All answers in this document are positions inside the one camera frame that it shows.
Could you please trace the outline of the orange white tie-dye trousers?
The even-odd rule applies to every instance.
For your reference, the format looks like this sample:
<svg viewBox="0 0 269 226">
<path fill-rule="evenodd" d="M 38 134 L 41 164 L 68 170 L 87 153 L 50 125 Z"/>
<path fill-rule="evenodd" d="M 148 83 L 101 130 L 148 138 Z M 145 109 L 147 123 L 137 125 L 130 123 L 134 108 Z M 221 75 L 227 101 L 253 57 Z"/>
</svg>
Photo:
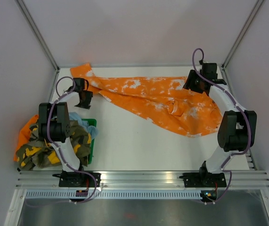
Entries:
<svg viewBox="0 0 269 226">
<path fill-rule="evenodd" d="M 108 102 L 179 135 L 217 132 L 222 115 L 205 93 L 183 88 L 186 77 L 97 77 L 90 64 L 73 67 L 74 78 L 89 82 L 88 90 Z"/>
</svg>

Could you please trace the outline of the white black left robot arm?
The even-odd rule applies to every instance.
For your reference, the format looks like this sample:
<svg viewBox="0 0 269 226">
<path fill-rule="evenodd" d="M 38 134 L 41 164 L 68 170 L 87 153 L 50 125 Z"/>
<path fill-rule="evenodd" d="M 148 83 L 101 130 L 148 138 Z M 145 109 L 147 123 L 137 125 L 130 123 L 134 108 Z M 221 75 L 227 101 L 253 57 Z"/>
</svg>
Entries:
<svg viewBox="0 0 269 226">
<path fill-rule="evenodd" d="M 81 172 L 81 162 L 74 153 L 70 140 L 69 108 L 90 109 L 93 92 L 89 91 L 90 84 L 86 79 L 64 76 L 59 80 L 63 79 L 70 79 L 72 86 L 54 101 L 39 105 L 38 136 L 40 140 L 51 144 L 62 164 L 62 170 L 73 172 L 70 182 L 80 187 L 85 184 L 86 175 Z"/>
</svg>

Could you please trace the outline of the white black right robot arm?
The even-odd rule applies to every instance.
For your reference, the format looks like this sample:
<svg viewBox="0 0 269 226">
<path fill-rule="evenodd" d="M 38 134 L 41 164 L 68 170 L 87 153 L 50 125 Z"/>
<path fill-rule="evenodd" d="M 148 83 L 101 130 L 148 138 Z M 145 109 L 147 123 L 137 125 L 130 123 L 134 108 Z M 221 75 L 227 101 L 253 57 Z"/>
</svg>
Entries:
<svg viewBox="0 0 269 226">
<path fill-rule="evenodd" d="M 222 121 L 217 134 L 218 147 L 212 156 L 200 168 L 198 181 L 210 186 L 215 174 L 225 171 L 229 161 L 238 155 L 244 155 L 254 144 L 257 114 L 242 107 L 230 93 L 226 82 L 218 78 L 217 64 L 199 61 L 201 69 L 189 72 L 183 86 L 195 93 L 205 93 L 217 105 Z"/>
</svg>

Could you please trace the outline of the green plastic bin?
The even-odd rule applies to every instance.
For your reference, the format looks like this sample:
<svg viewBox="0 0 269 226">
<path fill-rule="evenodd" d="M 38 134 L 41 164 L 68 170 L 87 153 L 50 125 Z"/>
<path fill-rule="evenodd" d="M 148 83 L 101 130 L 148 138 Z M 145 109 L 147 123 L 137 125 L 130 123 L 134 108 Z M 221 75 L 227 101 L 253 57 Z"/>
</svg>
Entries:
<svg viewBox="0 0 269 226">
<path fill-rule="evenodd" d="M 97 120 L 96 119 L 82 119 L 82 121 L 84 123 L 86 123 L 88 126 L 93 126 L 95 128 L 97 127 Z M 96 138 L 96 136 L 94 136 L 94 139 L 91 141 L 91 144 L 90 144 L 91 152 L 90 152 L 90 155 L 88 156 L 88 164 L 92 163 L 95 138 Z"/>
</svg>

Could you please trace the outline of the orange garment in pile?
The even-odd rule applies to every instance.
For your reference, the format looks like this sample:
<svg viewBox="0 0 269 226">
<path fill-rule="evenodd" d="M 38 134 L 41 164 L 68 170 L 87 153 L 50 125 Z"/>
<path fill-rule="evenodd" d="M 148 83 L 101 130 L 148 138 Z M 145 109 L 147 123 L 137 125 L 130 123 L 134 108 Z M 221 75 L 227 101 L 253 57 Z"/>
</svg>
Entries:
<svg viewBox="0 0 269 226">
<path fill-rule="evenodd" d="M 19 135 L 18 135 L 18 139 L 17 139 L 17 146 L 16 146 L 16 149 L 15 149 L 15 154 L 14 154 L 14 158 L 13 160 L 15 162 L 17 162 L 17 151 L 18 149 L 26 144 L 27 142 L 29 142 L 29 139 L 30 139 L 30 134 L 31 134 L 31 131 L 30 131 L 30 126 L 32 124 L 35 124 L 37 122 L 39 118 L 39 115 L 36 114 L 34 115 L 22 128 L 21 130 L 19 131 Z"/>
</svg>

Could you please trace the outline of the right aluminium frame post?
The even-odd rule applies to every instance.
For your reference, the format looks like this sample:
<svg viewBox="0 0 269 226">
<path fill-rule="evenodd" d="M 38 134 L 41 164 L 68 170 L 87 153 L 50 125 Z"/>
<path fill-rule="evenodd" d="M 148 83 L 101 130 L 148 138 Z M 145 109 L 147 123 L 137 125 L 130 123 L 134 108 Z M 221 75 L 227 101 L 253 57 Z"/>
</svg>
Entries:
<svg viewBox="0 0 269 226">
<path fill-rule="evenodd" d="M 260 9 L 262 8 L 265 0 L 256 0 L 253 8 L 251 9 L 247 19 L 245 20 L 239 34 L 237 35 L 235 42 L 233 43 L 231 49 L 229 50 L 227 56 L 225 57 L 221 67 L 223 70 L 227 68 L 231 59 L 233 58 L 237 48 L 241 44 L 243 38 L 245 37 L 246 33 L 249 31 L 250 26 L 252 25 L 253 21 L 255 20 L 256 16 L 258 15 Z"/>
</svg>

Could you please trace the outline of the aluminium frame post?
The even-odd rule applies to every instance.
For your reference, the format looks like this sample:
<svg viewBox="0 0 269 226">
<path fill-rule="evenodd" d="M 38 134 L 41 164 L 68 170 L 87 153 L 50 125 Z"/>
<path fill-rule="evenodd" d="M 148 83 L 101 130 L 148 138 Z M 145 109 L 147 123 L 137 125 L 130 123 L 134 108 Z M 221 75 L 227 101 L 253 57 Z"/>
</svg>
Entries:
<svg viewBox="0 0 269 226">
<path fill-rule="evenodd" d="M 49 60 L 49 62 L 51 63 L 52 67 L 54 68 L 54 70 L 56 72 L 59 71 L 59 66 L 57 65 L 50 49 L 48 48 L 48 45 L 46 44 L 35 20 L 33 19 L 27 5 L 25 4 L 25 2 L 23 0 L 15 0 L 15 3 L 17 4 L 17 6 L 19 7 L 19 10 L 21 11 L 21 13 L 23 14 L 25 20 L 27 21 L 30 29 L 32 30 L 36 40 L 38 41 L 40 47 L 42 48 L 42 51 L 44 52 L 44 54 L 46 55 L 47 59 Z"/>
<path fill-rule="evenodd" d="M 229 50 L 227 56 L 225 57 L 221 67 L 223 70 L 227 68 L 231 59 L 233 58 L 237 48 L 241 44 L 243 38 L 245 37 L 246 33 L 249 31 L 250 26 L 252 25 L 253 21 L 255 20 L 256 16 L 258 15 L 260 9 L 262 8 L 265 0 L 256 0 L 253 8 L 251 9 L 247 19 L 245 20 L 239 34 L 237 35 L 235 42 L 233 43 L 231 49 Z"/>
</svg>

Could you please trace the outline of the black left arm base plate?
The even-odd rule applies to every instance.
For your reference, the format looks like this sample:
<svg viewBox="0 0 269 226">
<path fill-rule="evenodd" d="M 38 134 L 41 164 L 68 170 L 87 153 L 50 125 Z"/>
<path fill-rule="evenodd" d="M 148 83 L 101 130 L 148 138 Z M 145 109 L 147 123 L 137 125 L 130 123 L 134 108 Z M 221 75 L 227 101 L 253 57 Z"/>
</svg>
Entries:
<svg viewBox="0 0 269 226">
<path fill-rule="evenodd" d="M 91 176 L 77 172 L 62 171 L 61 174 L 53 174 L 52 176 L 59 178 L 59 187 L 99 187 L 101 174 L 89 173 Z"/>
</svg>

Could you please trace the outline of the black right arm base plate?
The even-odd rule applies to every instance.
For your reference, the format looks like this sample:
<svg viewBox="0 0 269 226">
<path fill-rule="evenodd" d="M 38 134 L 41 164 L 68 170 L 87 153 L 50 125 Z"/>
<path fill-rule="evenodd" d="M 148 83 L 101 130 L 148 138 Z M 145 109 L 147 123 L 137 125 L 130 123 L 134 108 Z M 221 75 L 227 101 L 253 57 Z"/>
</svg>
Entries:
<svg viewBox="0 0 269 226">
<path fill-rule="evenodd" d="M 218 188 L 227 187 L 225 175 L 223 173 L 220 174 L 206 174 L 201 175 L 200 173 L 190 172 L 183 173 L 179 176 L 179 179 L 182 179 L 184 182 L 185 188 Z"/>
</svg>

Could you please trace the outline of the left aluminium frame post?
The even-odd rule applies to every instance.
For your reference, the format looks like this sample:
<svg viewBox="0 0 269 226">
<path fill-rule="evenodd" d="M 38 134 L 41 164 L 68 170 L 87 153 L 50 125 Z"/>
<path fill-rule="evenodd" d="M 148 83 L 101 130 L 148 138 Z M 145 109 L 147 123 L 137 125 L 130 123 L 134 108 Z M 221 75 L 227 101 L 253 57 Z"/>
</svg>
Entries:
<svg viewBox="0 0 269 226">
<path fill-rule="evenodd" d="M 40 47 L 42 48 L 42 51 L 44 52 L 44 54 L 46 55 L 47 59 L 49 60 L 49 62 L 51 63 L 52 67 L 54 68 L 54 70 L 56 72 L 59 71 L 59 66 L 57 65 L 50 49 L 48 48 L 48 45 L 46 44 L 35 20 L 33 19 L 27 5 L 25 4 L 25 2 L 23 0 L 15 0 L 15 3 L 17 4 L 17 6 L 19 7 L 19 10 L 21 11 L 21 13 L 23 14 L 25 20 L 27 21 L 30 29 L 32 30 L 36 40 L 38 41 Z"/>
</svg>

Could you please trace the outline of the aluminium mounting rail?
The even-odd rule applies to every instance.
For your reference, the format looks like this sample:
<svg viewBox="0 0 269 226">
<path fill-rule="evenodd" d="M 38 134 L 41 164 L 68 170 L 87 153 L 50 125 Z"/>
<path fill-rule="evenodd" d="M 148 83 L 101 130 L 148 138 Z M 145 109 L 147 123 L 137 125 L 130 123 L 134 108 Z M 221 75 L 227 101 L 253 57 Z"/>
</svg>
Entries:
<svg viewBox="0 0 269 226">
<path fill-rule="evenodd" d="M 57 171 L 22 171 L 15 188 L 59 189 L 60 179 L 54 177 Z M 180 178 L 181 171 L 99 171 L 99 187 L 106 190 L 197 190 L 202 187 L 188 187 L 188 179 Z M 234 170 L 232 179 L 225 173 L 225 183 L 229 181 L 233 190 L 269 189 L 269 177 L 261 170 Z"/>
</svg>

